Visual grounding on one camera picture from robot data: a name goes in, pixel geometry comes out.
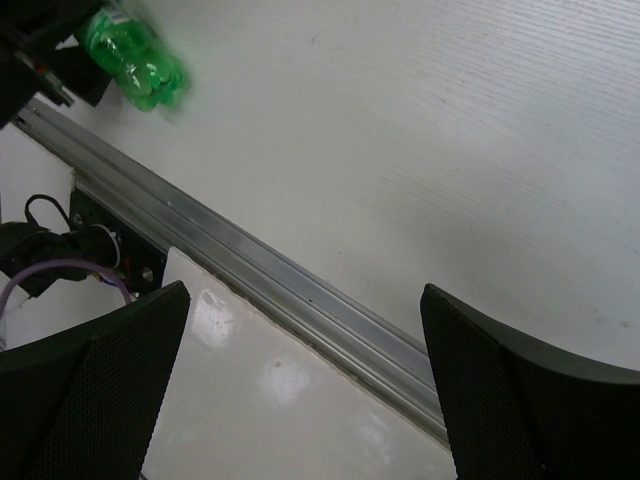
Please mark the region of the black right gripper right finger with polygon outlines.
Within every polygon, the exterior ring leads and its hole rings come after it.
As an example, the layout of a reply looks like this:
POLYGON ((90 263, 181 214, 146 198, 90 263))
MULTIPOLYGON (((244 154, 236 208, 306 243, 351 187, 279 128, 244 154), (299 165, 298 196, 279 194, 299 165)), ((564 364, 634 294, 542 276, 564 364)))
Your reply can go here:
POLYGON ((433 284, 420 310, 458 478, 638 478, 638 371, 555 347, 433 284))

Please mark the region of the green plastic soda bottle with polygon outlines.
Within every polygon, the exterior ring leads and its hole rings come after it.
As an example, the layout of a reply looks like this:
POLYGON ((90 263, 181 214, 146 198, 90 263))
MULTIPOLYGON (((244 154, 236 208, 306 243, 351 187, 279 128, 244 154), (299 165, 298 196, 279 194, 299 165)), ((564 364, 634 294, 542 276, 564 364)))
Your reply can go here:
POLYGON ((121 1, 104 2, 74 37, 140 111, 174 108, 189 87, 182 62, 121 1))

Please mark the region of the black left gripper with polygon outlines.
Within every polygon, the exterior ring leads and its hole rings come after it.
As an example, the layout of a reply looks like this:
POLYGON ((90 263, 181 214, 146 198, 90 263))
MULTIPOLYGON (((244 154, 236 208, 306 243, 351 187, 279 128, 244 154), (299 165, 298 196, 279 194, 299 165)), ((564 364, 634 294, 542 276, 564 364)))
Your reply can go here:
POLYGON ((66 1, 1 3, 2 126, 38 93, 71 105, 64 86, 92 107, 101 102, 112 77, 80 45, 55 49, 73 25, 66 1))

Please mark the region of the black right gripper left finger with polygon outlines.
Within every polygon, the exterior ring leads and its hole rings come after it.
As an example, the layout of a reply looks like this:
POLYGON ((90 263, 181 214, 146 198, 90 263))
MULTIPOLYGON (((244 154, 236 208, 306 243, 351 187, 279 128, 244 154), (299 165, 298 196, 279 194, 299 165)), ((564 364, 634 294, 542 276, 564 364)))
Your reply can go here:
POLYGON ((189 307, 175 281, 2 352, 2 478, 138 478, 189 307))

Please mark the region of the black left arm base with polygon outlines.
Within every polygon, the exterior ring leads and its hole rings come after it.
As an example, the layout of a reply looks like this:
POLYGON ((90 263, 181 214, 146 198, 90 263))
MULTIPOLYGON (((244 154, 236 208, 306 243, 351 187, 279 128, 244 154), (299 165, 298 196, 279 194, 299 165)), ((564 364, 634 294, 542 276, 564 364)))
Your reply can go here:
POLYGON ((45 194, 34 194, 24 206, 23 221, 1 225, 1 272, 13 277, 37 263, 51 260, 83 260, 114 272, 132 294, 145 296, 162 283, 166 255, 123 221, 75 190, 70 212, 45 194), (55 233, 40 225, 31 212, 37 201, 51 203, 67 230, 55 233))

